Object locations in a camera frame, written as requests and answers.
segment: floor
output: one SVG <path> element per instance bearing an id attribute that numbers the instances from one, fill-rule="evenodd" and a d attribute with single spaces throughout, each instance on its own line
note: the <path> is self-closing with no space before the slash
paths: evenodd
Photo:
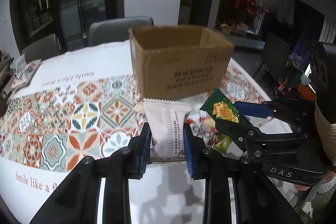
<path id="1" fill-rule="evenodd" d="M 261 55 L 260 52 L 248 50 L 248 49 L 241 49 L 236 47 L 234 52 L 232 53 L 232 58 L 238 62 L 239 65 L 243 67 L 246 72 L 253 76 L 256 72 L 258 67 L 261 64 Z M 265 76 L 265 71 L 268 71 L 266 65 L 263 65 L 262 68 L 257 73 L 254 80 L 260 85 L 260 87 L 270 96 L 273 97 L 272 86 L 274 83 L 274 79 Z"/>

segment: white tablecloth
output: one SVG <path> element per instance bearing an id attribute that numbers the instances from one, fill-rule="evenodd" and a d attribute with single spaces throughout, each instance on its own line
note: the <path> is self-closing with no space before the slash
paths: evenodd
<path id="1" fill-rule="evenodd" d="M 248 78 L 265 100 L 266 93 L 234 60 L 234 65 Z M 88 47 L 46 60 L 38 68 L 28 87 L 12 98 L 32 94 L 70 83 L 132 74 L 129 42 L 114 42 Z M 290 132 L 290 127 L 272 120 L 261 130 L 265 133 Z M 18 175 L 36 178 L 42 190 L 17 180 Z M 66 173 L 50 172 L 17 164 L 0 157 L 0 194 L 8 207 L 23 224 L 29 223 L 50 196 L 54 184 L 59 185 Z M 102 199 L 105 180 L 100 191 L 98 223 L 102 218 Z M 193 181 L 184 162 L 147 166 L 142 180 L 130 180 L 132 223 L 201 223 L 204 202 L 204 181 Z M 280 191 L 290 201 L 296 193 L 293 185 L 283 183 Z"/>

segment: green snack wrapper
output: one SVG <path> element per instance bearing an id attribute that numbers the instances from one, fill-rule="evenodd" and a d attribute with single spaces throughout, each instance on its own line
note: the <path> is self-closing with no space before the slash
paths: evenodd
<path id="1" fill-rule="evenodd" d="M 239 110 L 231 103 L 231 101 L 216 88 L 204 102 L 200 110 L 206 111 L 216 122 L 217 119 L 225 119 L 232 122 L 239 122 L 252 126 L 252 124 L 241 115 Z"/>
<path id="2" fill-rule="evenodd" d="M 200 110 L 206 111 L 215 122 L 218 119 L 225 119 L 232 122 L 252 125 L 244 117 L 244 115 L 240 114 L 239 110 L 236 109 L 233 103 L 221 92 L 219 88 L 216 88 L 211 93 Z M 224 133 L 221 132 L 213 134 L 208 140 L 207 145 L 225 155 L 231 141 L 232 140 L 229 136 L 224 135 Z"/>

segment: white snack wrapper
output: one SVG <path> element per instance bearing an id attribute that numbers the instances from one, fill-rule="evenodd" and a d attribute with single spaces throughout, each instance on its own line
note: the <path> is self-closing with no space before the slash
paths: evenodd
<path id="1" fill-rule="evenodd" d="M 22 54 L 18 59 L 15 61 L 15 69 L 16 73 L 21 73 L 25 70 L 27 66 L 26 60 L 25 60 L 25 54 Z"/>
<path id="2" fill-rule="evenodd" d="M 184 160 L 183 124 L 191 104 L 144 99 L 142 106 L 152 131 L 152 161 Z"/>

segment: screw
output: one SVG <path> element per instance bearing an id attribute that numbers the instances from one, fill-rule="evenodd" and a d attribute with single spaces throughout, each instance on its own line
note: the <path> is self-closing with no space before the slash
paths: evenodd
<path id="1" fill-rule="evenodd" d="M 123 154 L 128 154 L 129 152 L 131 152 L 131 149 L 128 146 L 125 146 L 123 148 L 120 148 L 120 152 Z"/>
<path id="2" fill-rule="evenodd" d="M 261 156 L 261 151 L 260 150 L 255 150 L 253 155 L 255 155 L 256 157 L 260 157 Z"/>
<path id="3" fill-rule="evenodd" d="M 208 155 L 208 154 L 211 154 L 211 153 L 212 153 L 212 148 L 210 148 L 210 147 L 204 148 L 204 149 L 203 149 L 203 153 L 204 153 L 204 154 L 207 154 L 207 155 Z"/>
<path id="4" fill-rule="evenodd" d="M 251 158 L 247 157 L 247 156 L 243 156 L 240 158 L 241 161 L 245 164 L 250 164 L 252 162 Z"/>
<path id="5" fill-rule="evenodd" d="M 89 164 L 89 163 L 91 163 L 93 160 L 94 160 L 94 158 L 91 157 L 91 156 L 86 156 L 86 157 L 83 158 L 83 162 L 84 162 L 85 164 Z"/>

